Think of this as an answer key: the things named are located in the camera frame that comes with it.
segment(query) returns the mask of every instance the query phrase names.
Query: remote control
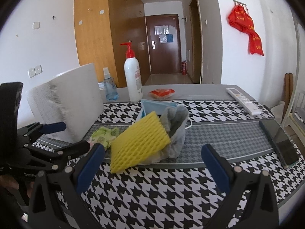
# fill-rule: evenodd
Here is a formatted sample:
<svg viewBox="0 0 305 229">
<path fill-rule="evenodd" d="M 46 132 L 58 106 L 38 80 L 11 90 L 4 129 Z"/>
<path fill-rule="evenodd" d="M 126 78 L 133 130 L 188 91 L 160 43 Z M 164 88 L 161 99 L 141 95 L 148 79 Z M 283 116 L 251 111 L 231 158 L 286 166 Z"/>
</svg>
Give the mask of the remote control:
<svg viewBox="0 0 305 229">
<path fill-rule="evenodd" d="M 250 115 L 254 116 L 262 114 L 262 110 L 260 110 L 257 105 L 255 105 L 237 89 L 227 88 L 227 91 Z"/>
</svg>

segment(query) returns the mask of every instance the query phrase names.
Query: human hand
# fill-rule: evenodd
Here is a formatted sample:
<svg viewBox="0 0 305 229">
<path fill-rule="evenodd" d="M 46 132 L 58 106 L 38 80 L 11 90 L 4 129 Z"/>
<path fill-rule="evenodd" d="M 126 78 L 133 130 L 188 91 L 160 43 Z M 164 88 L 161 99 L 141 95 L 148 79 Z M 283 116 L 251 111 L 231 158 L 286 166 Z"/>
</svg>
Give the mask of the human hand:
<svg viewBox="0 0 305 229">
<path fill-rule="evenodd" d="M 18 182 L 10 175 L 0 176 L 0 186 L 4 188 L 19 189 Z"/>
<path fill-rule="evenodd" d="M 4 188 L 13 188 L 18 190 L 19 189 L 19 183 L 16 181 L 15 178 L 13 178 L 10 175 L 3 175 L 0 176 L 0 186 L 4 187 Z M 31 193 L 33 190 L 33 186 L 34 186 L 34 182 L 30 182 L 30 185 L 27 189 L 27 196 L 30 198 L 31 197 Z"/>
</svg>

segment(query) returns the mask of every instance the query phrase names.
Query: door frame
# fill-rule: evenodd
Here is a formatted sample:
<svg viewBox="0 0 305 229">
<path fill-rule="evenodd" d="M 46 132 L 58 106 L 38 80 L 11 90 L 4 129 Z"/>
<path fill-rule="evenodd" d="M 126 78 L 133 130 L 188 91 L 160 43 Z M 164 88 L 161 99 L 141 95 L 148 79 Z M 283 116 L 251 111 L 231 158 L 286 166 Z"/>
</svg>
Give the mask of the door frame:
<svg viewBox="0 0 305 229">
<path fill-rule="evenodd" d="M 148 15 L 148 16 L 145 16 L 145 22 L 147 22 L 147 17 L 156 17 L 156 16 L 164 16 L 164 17 L 170 17 L 170 16 L 175 16 L 177 18 L 177 22 L 178 22 L 178 25 L 177 25 L 177 39 L 178 39 L 178 58 L 179 58 L 179 65 L 181 65 L 182 63 L 182 57 L 181 57 L 181 38 L 180 38 L 180 24 L 179 24 L 179 15 L 178 14 L 165 14 L 165 15 Z M 152 74 L 152 71 L 151 71 L 151 65 L 152 65 L 152 56 L 150 54 L 150 51 L 152 48 L 151 46 L 151 35 L 150 35 L 150 29 L 148 28 L 148 24 L 146 23 L 146 30 L 147 30 L 147 43 L 148 43 L 148 54 L 149 54 L 149 65 L 150 65 L 150 73 Z"/>
<path fill-rule="evenodd" d="M 189 2 L 189 13 L 190 13 L 190 23 L 191 23 L 191 36 L 192 36 L 192 58 L 194 56 L 194 37 L 193 37 L 193 27 L 192 27 L 192 16 L 191 16 L 191 10 L 190 6 L 193 0 L 190 0 Z M 200 20 L 200 33 L 201 33 L 201 71 L 200 71 L 200 84 L 202 84 L 202 70 L 203 70 L 203 34 L 202 34 L 202 19 L 201 19 L 201 10 L 199 5 L 199 0 L 196 0 L 197 7 L 198 7 L 198 14 L 199 14 L 199 20 Z M 193 61 L 193 79 L 194 79 L 194 61 Z"/>
</svg>

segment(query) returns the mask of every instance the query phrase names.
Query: coat hook rack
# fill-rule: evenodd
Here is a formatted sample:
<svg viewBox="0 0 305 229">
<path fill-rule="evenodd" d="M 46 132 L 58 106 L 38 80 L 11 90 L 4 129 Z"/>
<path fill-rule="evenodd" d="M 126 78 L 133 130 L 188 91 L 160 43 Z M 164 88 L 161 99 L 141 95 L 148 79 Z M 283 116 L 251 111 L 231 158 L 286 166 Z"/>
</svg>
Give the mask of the coat hook rack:
<svg viewBox="0 0 305 229">
<path fill-rule="evenodd" d="M 247 12 L 248 12 L 248 14 L 249 14 L 249 9 L 247 8 L 247 5 L 246 5 L 245 3 L 242 3 L 242 2 L 239 2 L 239 1 L 236 1 L 236 0 L 233 0 L 233 2 L 235 3 L 235 6 L 236 6 L 236 4 L 240 4 L 240 5 L 242 5 L 242 6 L 245 6 L 245 7 L 246 7 L 246 10 L 247 10 Z"/>
</svg>

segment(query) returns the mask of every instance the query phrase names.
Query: white cable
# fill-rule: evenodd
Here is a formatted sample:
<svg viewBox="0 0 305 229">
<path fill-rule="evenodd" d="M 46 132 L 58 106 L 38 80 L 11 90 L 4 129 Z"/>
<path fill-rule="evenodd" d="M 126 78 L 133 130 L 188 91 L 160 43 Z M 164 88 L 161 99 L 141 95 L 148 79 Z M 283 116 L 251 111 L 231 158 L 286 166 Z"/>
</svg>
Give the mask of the white cable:
<svg viewBox="0 0 305 229">
<path fill-rule="evenodd" d="M 191 128 L 191 127 L 192 127 L 192 125 L 193 125 L 193 122 L 192 122 L 192 120 L 191 120 L 191 118 L 190 118 L 190 117 L 188 118 L 188 120 L 191 122 L 191 124 L 190 124 L 189 126 L 187 126 L 187 127 L 186 127 L 186 129 Z"/>
</svg>

